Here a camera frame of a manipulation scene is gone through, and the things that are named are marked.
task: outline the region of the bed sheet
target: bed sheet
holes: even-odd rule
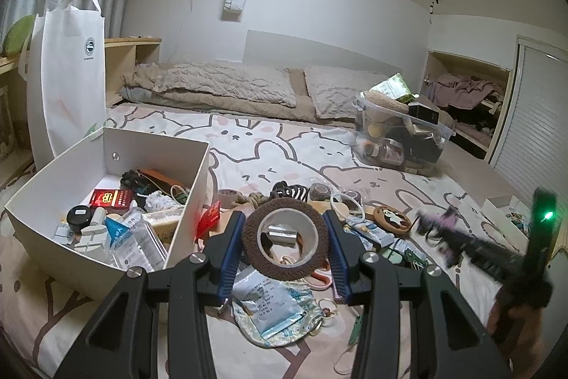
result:
[[[426,178],[359,163],[350,146],[350,132],[343,128],[300,126],[211,114],[171,113],[165,110],[120,105],[109,109],[114,127],[205,140],[211,144],[207,197],[217,188],[238,189],[245,194],[267,194],[279,180],[309,184],[325,180],[336,186],[355,184],[368,190],[370,203],[388,204],[411,220],[420,210],[442,212],[448,205],[459,210],[458,229],[472,236],[506,244],[485,221],[475,202],[449,177]],[[0,193],[0,206],[28,180],[18,179]],[[97,304],[37,268],[5,213],[0,227],[0,323],[4,335],[27,363],[52,377],[67,350]],[[423,237],[410,239],[432,261],[443,267],[441,255]],[[485,322],[498,285],[473,267],[468,259],[447,271],[472,309]],[[316,293],[317,298],[331,292]],[[401,311],[400,376],[410,366],[410,333],[407,306]],[[343,305],[315,336],[306,336],[287,347],[262,349],[249,343],[226,312],[209,316],[209,336],[219,379],[339,378],[333,363],[346,349],[355,318]],[[166,327],[161,325],[158,375],[167,377]],[[342,357],[339,370],[349,370],[355,349]]]

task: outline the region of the white roller shutter door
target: white roller shutter door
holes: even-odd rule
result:
[[[507,121],[491,164],[525,201],[536,187],[568,209],[568,57],[520,41]]]

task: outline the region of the green cushion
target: green cushion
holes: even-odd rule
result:
[[[22,52],[24,42],[32,31],[34,20],[35,15],[26,15],[12,25],[2,45],[5,56],[18,55]]]

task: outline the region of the small white box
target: small white box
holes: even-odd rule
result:
[[[530,218],[530,209],[514,195],[487,198],[484,206],[481,208],[482,214],[504,234],[507,240],[521,254],[525,254],[529,240],[515,224],[505,217],[505,214],[509,213],[511,210],[521,213],[524,217]]]
[[[59,282],[102,301],[123,271],[53,241],[67,212],[108,177],[130,169],[155,169],[191,187],[171,241],[165,267],[193,251],[207,191],[209,144],[166,135],[103,128],[79,141],[40,170],[8,202],[18,240],[38,266]]]

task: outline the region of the clear plastic storage bin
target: clear plastic storage bin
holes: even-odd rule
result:
[[[380,107],[355,97],[357,109],[351,146],[357,158],[373,166],[430,175],[453,131],[444,124]]]

